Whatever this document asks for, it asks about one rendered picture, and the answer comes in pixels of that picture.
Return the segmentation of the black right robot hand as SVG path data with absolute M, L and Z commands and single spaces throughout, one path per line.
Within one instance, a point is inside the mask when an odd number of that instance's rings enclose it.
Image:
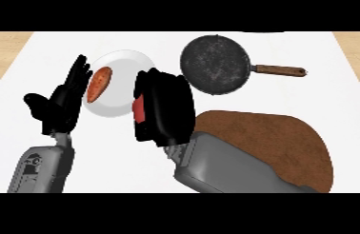
M 150 68 L 137 73 L 134 100 L 143 96 L 144 121 L 134 119 L 134 136 L 156 146 L 175 146 L 190 141 L 195 130 L 195 100 L 183 75 Z

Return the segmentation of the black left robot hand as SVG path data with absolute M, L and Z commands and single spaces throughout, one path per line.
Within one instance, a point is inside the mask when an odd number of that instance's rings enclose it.
M 72 132 L 91 75 L 87 57 L 78 55 L 65 83 L 56 87 L 50 98 L 37 93 L 28 93 L 24 96 L 31 115 L 43 122 L 43 135 Z

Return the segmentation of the red bell pepper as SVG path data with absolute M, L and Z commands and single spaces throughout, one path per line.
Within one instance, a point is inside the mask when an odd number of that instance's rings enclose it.
M 133 103 L 134 121 L 140 124 L 144 121 L 143 96 L 134 99 Z

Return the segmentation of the brown wooden cutting board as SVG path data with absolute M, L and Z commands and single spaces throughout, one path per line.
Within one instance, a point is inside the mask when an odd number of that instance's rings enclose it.
M 209 110 L 195 118 L 195 131 L 206 132 L 251 153 L 283 180 L 327 193 L 333 167 L 326 144 L 298 118 L 263 113 Z

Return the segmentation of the orange sweet potato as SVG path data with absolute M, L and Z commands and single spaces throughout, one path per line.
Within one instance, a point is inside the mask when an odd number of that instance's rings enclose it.
M 87 88 L 87 103 L 93 103 L 100 97 L 109 84 L 112 76 L 111 67 L 102 67 L 93 75 Z

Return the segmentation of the white round plate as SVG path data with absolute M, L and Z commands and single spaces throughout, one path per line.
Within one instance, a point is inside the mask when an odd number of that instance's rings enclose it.
M 118 117 L 133 111 L 136 75 L 155 66 L 150 58 L 139 51 L 116 50 L 103 55 L 91 64 L 97 71 L 102 67 L 112 69 L 109 84 L 93 103 L 83 98 L 84 107 L 102 117 Z

